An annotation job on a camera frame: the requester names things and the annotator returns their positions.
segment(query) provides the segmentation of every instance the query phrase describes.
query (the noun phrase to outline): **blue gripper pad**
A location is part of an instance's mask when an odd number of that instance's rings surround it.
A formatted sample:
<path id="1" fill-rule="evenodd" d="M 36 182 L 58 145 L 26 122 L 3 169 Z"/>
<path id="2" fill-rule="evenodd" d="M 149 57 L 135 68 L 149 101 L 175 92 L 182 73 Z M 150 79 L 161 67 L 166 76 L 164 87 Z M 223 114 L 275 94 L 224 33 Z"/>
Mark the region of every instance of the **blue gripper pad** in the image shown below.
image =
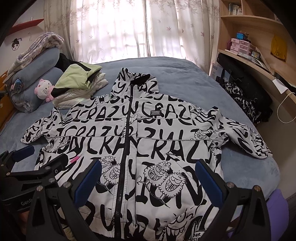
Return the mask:
<path id="1" fill-rule="evenodd" d="M 212 176 L 208 173 L 201 162 L 195 164 L 195 174 L 200 181 L 202 187 L 207 193 L 213 206 L 222 208 L 223 206 L 223 194 L 219 186 L 216 184 Z"/>
<path id="2" fill-rule="evenodd" d="M 74 205 L 76 208 L 82 207 L 86 204 L 89 195 L 101 175 L 102 164 L 100 161 L 96 161 L 75 191 Z"/>
<path id="3" fill-rule="evenodd" d="M 35 152 L 34 146 L 31 146 L 31 145 L 25 146 L 24 148 L 15 151 L 12 154 L 12 158 L 15 162 L 19 162 L 19 161 L 33 155 L 34 152 Z"/>

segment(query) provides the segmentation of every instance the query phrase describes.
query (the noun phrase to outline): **black label patch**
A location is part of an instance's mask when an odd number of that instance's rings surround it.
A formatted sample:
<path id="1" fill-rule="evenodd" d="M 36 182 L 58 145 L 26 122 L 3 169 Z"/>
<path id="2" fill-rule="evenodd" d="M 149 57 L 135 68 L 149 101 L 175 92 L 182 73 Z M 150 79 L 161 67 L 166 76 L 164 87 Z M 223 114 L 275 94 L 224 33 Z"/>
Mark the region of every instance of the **black label patch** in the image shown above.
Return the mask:
<path id="1" fill-rule="evenodd" d="M 152 116 L 158 116 L 161 115 L 161 110 L 151 110 L 150 115 Z"/>

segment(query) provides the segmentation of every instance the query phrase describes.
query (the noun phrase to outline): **pink plush toy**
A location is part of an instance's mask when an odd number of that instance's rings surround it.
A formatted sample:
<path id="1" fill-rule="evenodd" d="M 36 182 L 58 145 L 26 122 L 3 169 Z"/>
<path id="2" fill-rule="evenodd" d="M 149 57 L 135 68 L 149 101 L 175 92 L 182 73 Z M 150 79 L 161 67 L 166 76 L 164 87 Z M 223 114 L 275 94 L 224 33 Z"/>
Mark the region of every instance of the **pink plush toy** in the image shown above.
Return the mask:
<path id="1" fill-rule="evenodd" d="M 37 95 L 39 99 L 46 102 L 52 101 L 54 98 L 51 95 L 54 85 L 51 84 L 49 80 L 40 79 L 38 86 L 34 89 L 34 94 Z"/>

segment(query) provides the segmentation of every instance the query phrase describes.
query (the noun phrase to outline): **curtain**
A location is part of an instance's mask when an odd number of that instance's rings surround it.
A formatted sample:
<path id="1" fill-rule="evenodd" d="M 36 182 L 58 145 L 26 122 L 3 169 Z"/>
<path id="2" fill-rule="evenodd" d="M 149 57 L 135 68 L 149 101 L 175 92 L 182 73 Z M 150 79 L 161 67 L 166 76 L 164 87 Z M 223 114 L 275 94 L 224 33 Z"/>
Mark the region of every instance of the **curtain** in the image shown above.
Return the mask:
<path id="1" fill-rule="evenodd" d="M 64 39 L 61 52 L 74 60 L 70 45 L 70 10 L 71 0 L 44 1 L 44 27 L 46 32 L 54 32 Z"/>
<path id="2" fill-rule="evenodd" d="M 88 63 L 167 56 L 209 72 L 219 33 L 219 0 L 72 0 L 74 59 Z"/>

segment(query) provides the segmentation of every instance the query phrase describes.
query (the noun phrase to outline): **bed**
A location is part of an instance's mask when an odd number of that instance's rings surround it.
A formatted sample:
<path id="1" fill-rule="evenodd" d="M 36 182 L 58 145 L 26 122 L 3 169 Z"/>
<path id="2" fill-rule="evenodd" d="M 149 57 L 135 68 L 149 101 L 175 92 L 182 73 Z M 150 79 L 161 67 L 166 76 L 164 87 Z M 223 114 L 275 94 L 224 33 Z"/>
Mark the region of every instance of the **bed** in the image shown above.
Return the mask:
<path id="1" fill-rule="evenodd" d="M 217 106 L 224 116 L 255 128 L 220 85 L 190 61 L 150 57 L 125 59 L 100 65 L 103 67 L 102 72 L 106 73 L 109 84 L 97 91 L 94 96 L 109 94 L 120 69 L 126 67 L 130 72 L 150 73 L 156 76 L 160 93 L 175 96 L 206 110 Z M 48 116 L 52 108 L 52 102 L 44 102 L 33 113 L 17 112 L 0 133 L 0 153 L 24 147 L 25 144 L 21 143 L 20 139 L 26 129 L 36 120 Z M 33 145 L 34 155 L 16 163 L 12 171 L 34 169 L 39 149 L 47 145 L 47 141 L 45 138 L 39 138 Z M 273 158 L 256 159 L 231 142 L 222 148 L 221 164 L 226 182 L 231 181 L 243 188 L 259 185 L 265 198 L 276 189 L 280 180 L 279 168 Z M 237 209 L 234 218 L 238 217 L 239 211 L 240 208 Z"/>

